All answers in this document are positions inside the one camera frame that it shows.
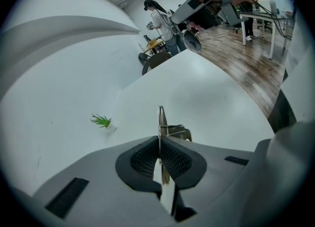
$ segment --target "white table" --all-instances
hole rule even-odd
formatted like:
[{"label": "white table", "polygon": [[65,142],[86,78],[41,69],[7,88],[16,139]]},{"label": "white table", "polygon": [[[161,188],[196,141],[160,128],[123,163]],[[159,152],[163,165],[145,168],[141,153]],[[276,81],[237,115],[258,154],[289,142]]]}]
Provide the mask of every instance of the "white table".
[{"label": "white table", "polygon": [[164,106],[167,123],[190,129],[196,143],[253,151],[274,135],[241,86],[187,49],[122,91],[112,116],[117,130],[106,146],[157,135],[158,105]]},{"label": "white table", "polygon": [[[265,36],[265,22],[264,21],[269,21],[272,22],[272,38],[271,38],[271,47],[270,47],[270,54],[269,54],[269,59],[272,59],[272,55],[274,53],[274,46],[275,46],[275,39],[276,39],[276,24],[273,21],[273,19],[270,17],[269,14],[267,13],[254,13],[254,12],[241,12],[240,13],[240,18],[254,18],[261,20],[261,25],[262,25],[262,37]],[[277,15],[277,18],[279,21],[286,20],[285,22],[285,35],[287,35],[287,30],[288,30],[288,18],[287,17],[282,17],[280,15]],[[245,35],[245,24],[244,21],[241,23],[242,24],[242,33],[243,33],[243,45],[246,46],[246,35]],[[284,39],[284,45],[283,47],[285,48],[286,46],[286,38]]]}]

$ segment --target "green plant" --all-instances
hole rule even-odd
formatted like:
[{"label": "green plant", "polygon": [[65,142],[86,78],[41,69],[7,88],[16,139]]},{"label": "green plant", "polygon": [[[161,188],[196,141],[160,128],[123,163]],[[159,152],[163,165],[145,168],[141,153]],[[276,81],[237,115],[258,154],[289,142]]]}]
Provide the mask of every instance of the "green plant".
[{"label": "green plant", "polygon": [[110,120],[111,119],[107,119],[105,116],[104,117],[101,117],[101,116],[99,116],[99,115],[94,115],[94,114],[92,114],[92,117],[94,118],[93,120],[92,119],[90,119],[93,123],[95,123],[95,124],[97,124],[97,125],[100,125],[101,127],[100,128],[102,128],[102,127],[108,127],[109,126],[109,124],[110,124]]}]

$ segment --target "white wall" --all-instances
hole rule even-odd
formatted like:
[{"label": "white wall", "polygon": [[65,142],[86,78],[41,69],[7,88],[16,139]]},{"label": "white wall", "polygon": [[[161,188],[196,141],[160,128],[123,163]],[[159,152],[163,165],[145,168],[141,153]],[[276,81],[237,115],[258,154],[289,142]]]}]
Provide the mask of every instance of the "white wall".
[{"label": "white wall", "polygon": [[293,2],[294,0],[272,0],[276,2],[276,6],[283,15],[284,12],[293,12]]},{"label": "white wall", "polygon": [[106,147],[104,129],[91,115],[111,117],[121,90],[141,76],[138,53],[129,35],[83,41],[15,82],[0,103],[1,160],[14,186],[31,195],[80,157]]},{"label": "white wall", "polygon": [[[56,16],[89,16],[135,28],[107,0],[20,0],[6,30]],[[64,25],[58,19],[52,30]],[[1,167],[10,184],[29,195],[82,156],[106,147],[104,129],[90,122],[91,115],[111,117],[120,92],[141,76],[134,35],[85,23],[85,29],[35,46],[0,76]],[[85,32],[89,23],[93,32]],[[37,34],[33,28],[23,31],[33,39]],[[10,62],[0,60],[4,67]]]},{"label": "white wall", "polygon": [[107,0],[18,0],[4,29],[51,16],[90,16],[134,27],[128,15]]},{"label": "white wall", "polygon": [[[141,46],[146,47],[147,42],[143,38],[143,36],[147,35],[150,39],[153,39],[154,37],[159,36],[159,34],[156,30],[147,30],[146,28],[146,25],[150,21],[152,21],[152,18],[151,18],[151,11],[145,11],[143,9],[144,1],[145,0],[134,1],[125,9],[125,12],[133,19],[136,26],[141,31],[139,35],[137,36],[137,43],[140,43]],[[155,1],[158,2],[162,7],[176,11],[178,8],[178,5],[183,4],[186,0],[155,0]]]}]

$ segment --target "cable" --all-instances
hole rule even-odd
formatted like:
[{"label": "cable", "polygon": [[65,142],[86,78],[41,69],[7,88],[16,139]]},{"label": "cable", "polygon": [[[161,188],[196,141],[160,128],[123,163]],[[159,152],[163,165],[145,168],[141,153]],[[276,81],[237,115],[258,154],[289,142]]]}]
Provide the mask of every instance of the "cable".
[{"label": "cable", "polygon": [[211,36],[209,38],[206,38],[206,39],[203,39],[203,40],[199,40],[199,41],[212,40],[213,37],[217,37],[217,36],[220,36],[220,35],[223,35],[223,34],[227,34],[227,33],[233,32],[234,30],[235,30],[235,28],[233,30],[228,31],[228,32],[220,33],[220,34],[217,34],[217,35],[214,35],[214,36]]},{"label": "cable", "polygon": [[272,18],[273,22],[275,23],[275,26],[276,26],[278,32],[281,34],[282,37],[287,38],[287,39],[289,39],[289,40],[292,40],[292,37],[291,37],[291,36],[284,35],[284,33],[282,32],[279,19],[278,19],[278,18],[275,19],[275,18],[273,17],[273,16],[276,16],[276,17],[277,17],[276,14],[274,14],[274,13],[271,12],[271,11],[269,11],[268,9],[266,9],[265,7],[263,7],[261,4],[259,4],[258,2],[254,1],[254,0],[253,0],[253,2],[254,2],[255,5],[261,7],[262,9],[264,9],[264,10],[266,11],[266,13],[269,14],[269,16]]},{"label": "cable", "polygon": [[[165,19],[163,18],[162,14],[158,11],[158,9],[157,9],[157,12],[159,13],[159,15],[161,16],[162,20],[165,22],[166,25],[168,25],[169,27],[175,27],[174,24],[171,24],[171,25],[170,25],[170,24],[168,24],[168,23],[165,21]],[[192,49],[194,49],[194,48],[191,47],[191,45],[189,44],[189,42],[187,41],[187,39],[185,38],[185,36],[183,35],[183,33],[182,33],[182,32],[179,32],[176,27],[175,27],[175,29],[176,29],[176,34],[174,33],[174,35],[180,34],[180,36],[182,36],[184,42],[188,45],[189,49],[192,51]],[[165,40],[164,40],[164,42],[165,42],[166,46],[169,46],[169,47],[175,47],[175,46],[177,46],[177,42],[175,42],[175,45],[174,45],[174,46],[168,45]]]},{"label": "cable", "polygon": [[165,40],[162,38],[162,35],[159,33],[159,31],[157,29],[156,29],[156,31],[158,32],[160,38],[165,42]]},{"label": "cable", "polygon": [[216,38],[212,38],[212,39],[209,39],[209,40],[220,39],[220,38],[223,38],[223,37],[226,37],[226,36],[228,36],[228,34],[227,34],[227,35],[225,35],[225,36],[216,37]]}]

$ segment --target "white curved surface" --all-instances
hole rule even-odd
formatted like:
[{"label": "white curved surface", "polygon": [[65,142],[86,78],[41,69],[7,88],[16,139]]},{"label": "white curved surface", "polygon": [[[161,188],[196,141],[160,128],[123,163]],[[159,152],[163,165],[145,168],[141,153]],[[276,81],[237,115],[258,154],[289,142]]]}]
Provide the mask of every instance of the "white curved surface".
[{"label": "white curved surface", "polygon": [[116,21],[137,29],[124,11],[107,0],[18,0],[3,31],[36,19],[76,15]]},{"label": "white curved surface", "polygon": [[7,80],[23,73],[0,97],[0,165],[8,182],[28,195],[106,146],[106,131],[90,121],[92,113],[110,118],[121,91],[141,76],[133,36],[88,35],[36,50],[0,79],[2,93]]},{"label": "white curved surface", "polygon": [[157,105],[169,125],[190,129],[196,143],[253,151],[274,133],[257,104],[229,75],[185,50],[122,91],[106,146],[157,135]]},{"label": "white curved surface", "polygon": [[138,34],[138,30],[119,22],[86,16],[41,18],[9,29],[0,36],[0,78],[20,60],[47,44],[83,33],[106,35]]}]

